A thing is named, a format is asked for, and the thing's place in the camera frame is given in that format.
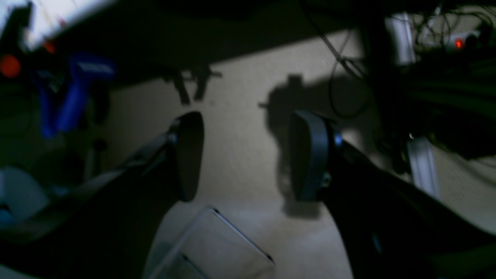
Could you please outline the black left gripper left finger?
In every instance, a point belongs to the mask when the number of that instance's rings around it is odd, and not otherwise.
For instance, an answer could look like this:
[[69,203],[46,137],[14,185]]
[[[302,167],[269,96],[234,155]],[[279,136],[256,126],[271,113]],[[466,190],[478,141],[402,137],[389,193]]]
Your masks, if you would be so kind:
[[113,170],[1,230],[1,264],[43,279],[140,279],[164,215],[197,193],[203,116],[189,112]]

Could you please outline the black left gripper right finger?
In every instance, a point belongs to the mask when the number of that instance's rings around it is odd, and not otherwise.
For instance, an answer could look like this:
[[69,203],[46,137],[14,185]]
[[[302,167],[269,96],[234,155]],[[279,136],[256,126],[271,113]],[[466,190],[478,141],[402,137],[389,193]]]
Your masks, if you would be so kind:
[[329,118],[289,121],[297,201],[321,202],[339,230],[355,279],[494,279],[495,235],[378,168]]

